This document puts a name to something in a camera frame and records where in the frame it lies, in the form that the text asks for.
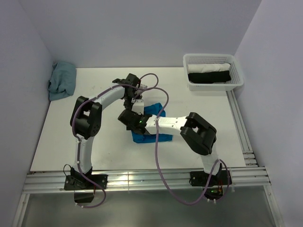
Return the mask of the grey-blue crumpled t-shirt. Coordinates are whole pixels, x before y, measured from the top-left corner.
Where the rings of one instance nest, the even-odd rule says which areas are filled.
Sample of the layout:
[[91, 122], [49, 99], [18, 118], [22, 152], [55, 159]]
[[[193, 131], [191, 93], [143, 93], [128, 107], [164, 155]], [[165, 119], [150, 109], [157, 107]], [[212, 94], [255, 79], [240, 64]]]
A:
[[58, 61], [53, 65], [48, 81], [49, 100], [56, 101], [70, 97], [76, 87], [76, 67], [72, 63]]

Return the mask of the white perforated plastic basket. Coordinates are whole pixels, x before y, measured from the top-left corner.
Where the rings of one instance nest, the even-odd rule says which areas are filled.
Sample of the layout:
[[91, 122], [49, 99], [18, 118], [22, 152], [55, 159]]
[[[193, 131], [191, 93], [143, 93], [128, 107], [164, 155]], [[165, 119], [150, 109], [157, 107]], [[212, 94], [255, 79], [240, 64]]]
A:
[[[231, 65], [229, 73], [231, 80], [225, 83], [213, 83], [213, 84], [194, 84], [188, 79], [188, 64], [224, 64]], [[242, 86], [243, 73], [240, 65], [232, 55], [228, 54], [202, 54], [202, 53], [190, 53], [183, 56], [183, 66], [185, 77], [187, 79], [188, 88], [191, 91], [230, 91], [236, 87]]]

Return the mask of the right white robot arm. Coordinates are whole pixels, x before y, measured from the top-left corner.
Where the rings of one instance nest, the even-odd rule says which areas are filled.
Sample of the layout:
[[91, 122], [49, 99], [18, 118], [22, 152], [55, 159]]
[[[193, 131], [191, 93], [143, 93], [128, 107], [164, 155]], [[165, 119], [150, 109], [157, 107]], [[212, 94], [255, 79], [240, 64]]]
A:
[[118, 120], [133, 133], [147, 138], [156, 138], [156, 134], [181, 136], [191, 150], [200, 155], [204, 167], [202, 177], [214, 186], [221, 179], [222, 165], [215, 149], [217, 130], [199, 114], [190, 112], [183, 117], [157, 117], [154, 114], [138, 114], [124, 110]]

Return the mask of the black rolled t-shirt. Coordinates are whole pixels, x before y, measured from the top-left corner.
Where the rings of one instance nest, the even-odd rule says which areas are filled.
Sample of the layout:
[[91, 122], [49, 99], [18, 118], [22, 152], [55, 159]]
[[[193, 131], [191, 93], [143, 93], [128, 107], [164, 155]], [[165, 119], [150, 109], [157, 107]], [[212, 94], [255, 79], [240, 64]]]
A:
[[194, 84], [225, 83], [231, 80], [229, 71], [213, 71], [204, 73], [189, 73], [188, 79]]

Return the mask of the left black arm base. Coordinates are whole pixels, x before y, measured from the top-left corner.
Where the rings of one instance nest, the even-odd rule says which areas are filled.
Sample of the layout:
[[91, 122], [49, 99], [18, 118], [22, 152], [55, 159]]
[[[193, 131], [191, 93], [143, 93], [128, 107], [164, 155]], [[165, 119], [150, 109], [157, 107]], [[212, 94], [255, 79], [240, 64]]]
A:
[[92, 167], [85, 173], [84, 178], [74, 167], [66, 164], [63, 167], [65, 191], [74, 191], [74, 201], [76, 203], [91, 203], [95, 197], [96, 190], [107, 188], [107, 174], [93, 174]]

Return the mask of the aluminium front rail frame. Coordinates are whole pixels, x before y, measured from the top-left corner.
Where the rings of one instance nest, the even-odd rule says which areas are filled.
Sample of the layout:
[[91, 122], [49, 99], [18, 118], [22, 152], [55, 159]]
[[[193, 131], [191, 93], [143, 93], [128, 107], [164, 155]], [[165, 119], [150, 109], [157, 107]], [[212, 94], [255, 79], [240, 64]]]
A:
[[[164, 169], [162, 173], [171, 189], [190, 189], [189, 179], [192, 171], [193, 169]], [[270, 209], [275, 214], [275, 197], [265, 167], [232, 168], [230, 172], [232, 175], [232, 188], [263, 186]], [[165, 189], [157, 170], [94, 171], [93, 174], [107, 175], [107, 192]], [[64, 180], [65, 175], [62, 171], [28, 174], [12, 225], [14, 227], [22, 225], [31, 194], [63, 193], [65, 191], [63, 188]]]

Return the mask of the bright blue t-shirt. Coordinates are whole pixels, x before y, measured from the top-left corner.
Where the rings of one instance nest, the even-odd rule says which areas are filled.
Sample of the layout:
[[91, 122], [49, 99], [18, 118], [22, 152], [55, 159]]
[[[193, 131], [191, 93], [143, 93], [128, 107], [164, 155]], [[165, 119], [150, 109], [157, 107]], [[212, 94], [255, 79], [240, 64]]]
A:
[[[161, 103], [155, 103], [150, 106], [145, 106], [144, 113], [157, 115], [162, 108], [163, 108], [163, 106], [161, 105]], [[133, 142], [138, 143], [138, 144], [156, 142], [156, 135], [140, 135], [140, 134], [134, 133], [133, 131], [132, 131], [132, 138], [133, 138]], [[168, 142], [168, 141], [172, 141], [172, 139], [173, 139], [173, 135], [161, 133], [161, 134], [159, 134], [158, 142]]]

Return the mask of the white rolled t-shirt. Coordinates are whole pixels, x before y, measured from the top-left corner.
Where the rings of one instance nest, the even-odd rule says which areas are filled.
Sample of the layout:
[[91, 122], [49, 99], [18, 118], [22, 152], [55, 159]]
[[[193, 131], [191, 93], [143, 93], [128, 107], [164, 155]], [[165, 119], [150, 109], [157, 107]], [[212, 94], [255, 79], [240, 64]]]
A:
[[229, 71], [231, 65], [228, 63], [224, 64], [188, 64], [188, 73], [208, 73], [218, 71]]

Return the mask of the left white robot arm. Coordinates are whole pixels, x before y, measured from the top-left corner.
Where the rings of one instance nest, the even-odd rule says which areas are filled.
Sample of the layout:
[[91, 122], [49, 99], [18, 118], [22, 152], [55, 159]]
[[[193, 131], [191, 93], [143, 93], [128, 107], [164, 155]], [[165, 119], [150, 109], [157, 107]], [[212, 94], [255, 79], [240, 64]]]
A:
[[125, 101], [126, 109], [131, 109], [137, 90], [143, 90], [141, 80], [130, 73], [125, 79], [113, 80], [109, 88], [96, 96], [77, 98], [70, 121], [77, 143], [71, 179], [80, 188], [87, 189], [92, 184], [92, 144], [101, 128], [102, 111], [119, 99]]

